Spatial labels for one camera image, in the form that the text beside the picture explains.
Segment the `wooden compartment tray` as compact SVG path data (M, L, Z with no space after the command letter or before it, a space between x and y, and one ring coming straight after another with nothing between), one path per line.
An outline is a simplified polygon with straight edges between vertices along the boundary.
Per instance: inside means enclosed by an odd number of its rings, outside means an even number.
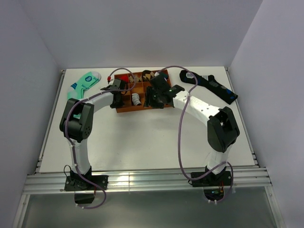
M132 88L132 90L128 92L122 93L122 98L124 105L121 108L116 108L117 113L125 113L125 112L132 112L132 111L140 111L140 110L147 110L152 109L152 100L157 99L156 92L154 91L153 98L150 100L150 106L144 107L144 101L145 101L145 90L147 86L151 86L150 81L148 82L139 82L139 83L133 83L133 78L130 73L123 73L123 74L115 74L115 79L120 79L120 76L122 75L128 75L129 77L129 83L126 83L126 88ZM142 76L142 72L134 72L134 75ZM132 94L137 93L140 96L140 100L142 105L141 106L135 106L132 102Z

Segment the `white black-striped ankle sock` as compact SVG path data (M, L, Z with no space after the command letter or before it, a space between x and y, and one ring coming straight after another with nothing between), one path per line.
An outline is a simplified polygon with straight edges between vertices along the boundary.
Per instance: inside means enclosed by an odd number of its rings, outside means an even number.
M142 105L139 94L137 94L137 93L132 94L132 102L135 106Z

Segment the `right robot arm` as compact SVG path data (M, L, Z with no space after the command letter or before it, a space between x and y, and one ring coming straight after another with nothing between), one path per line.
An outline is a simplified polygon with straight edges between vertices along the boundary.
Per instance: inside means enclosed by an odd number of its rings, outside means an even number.
M224 108L212 106L192 96L179 85L170 86L162 75L152 78L150 84L156 91L158 99L164 104L182 110L178 127L178 161L183 175L191 181L206 177L210 185L218 184L226 166L231 165L228 162L228 154L240 135L233 111L227 106ZM181 161L181 128L185 113L191 114L206 126L207 141L212 149L205 173L197 178L191 178L186 174Z

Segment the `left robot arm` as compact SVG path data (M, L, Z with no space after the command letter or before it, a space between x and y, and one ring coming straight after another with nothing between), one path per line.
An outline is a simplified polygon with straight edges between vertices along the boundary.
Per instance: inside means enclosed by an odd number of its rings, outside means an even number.
M87 139L93 129L94 113L107 106L122 107L122 92L126 91L126 85L125 81L115 79L112 84L89 98L70 98L66 103L59 128L69 141L72 171L79 174L75 183L82 190L90 188L93 183L93 178L87 175L91 171Z

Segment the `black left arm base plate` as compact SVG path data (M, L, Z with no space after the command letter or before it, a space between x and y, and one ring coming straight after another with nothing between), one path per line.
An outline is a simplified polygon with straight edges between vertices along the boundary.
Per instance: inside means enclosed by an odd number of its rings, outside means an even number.
M107 189L108 184L107 175L93 175L90 179L91 182L102 187L104 190ZM82 178L74 178L68 176L66 178L66 183L64 191L85 191L85 190L97 190L97 187L91 183L84 181Z

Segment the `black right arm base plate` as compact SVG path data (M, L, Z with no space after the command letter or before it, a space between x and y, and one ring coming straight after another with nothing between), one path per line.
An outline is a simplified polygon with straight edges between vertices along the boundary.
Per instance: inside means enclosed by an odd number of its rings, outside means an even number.
M230 186L233 178L230 171L223 171L220 174L209 174L200 180L189 180L188 183L193 187L221 187Z

